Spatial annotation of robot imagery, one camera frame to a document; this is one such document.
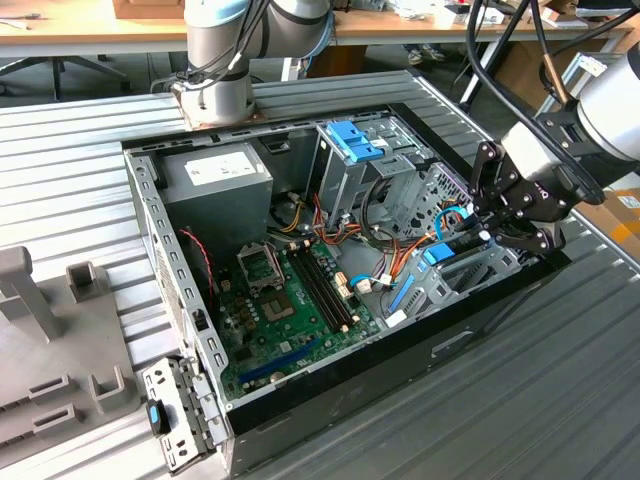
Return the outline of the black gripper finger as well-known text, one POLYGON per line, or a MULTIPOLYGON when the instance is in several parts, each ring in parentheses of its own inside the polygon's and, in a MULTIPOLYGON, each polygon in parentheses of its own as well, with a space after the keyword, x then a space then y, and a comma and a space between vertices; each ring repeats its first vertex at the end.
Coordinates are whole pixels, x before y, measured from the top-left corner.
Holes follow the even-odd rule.
POLYGON ((497 212, 478 214, 483 231, 498 245, 533 254, 548 254, 566 245, 564 233, 558 223, 535 223, 517 213, 502 215, 497 212))
POLYGON ((506 151, 496 142, 482 142, 477 150, 468 192, 475 210, 499 210, 504 194, 518 180, 518 173, 506 151))

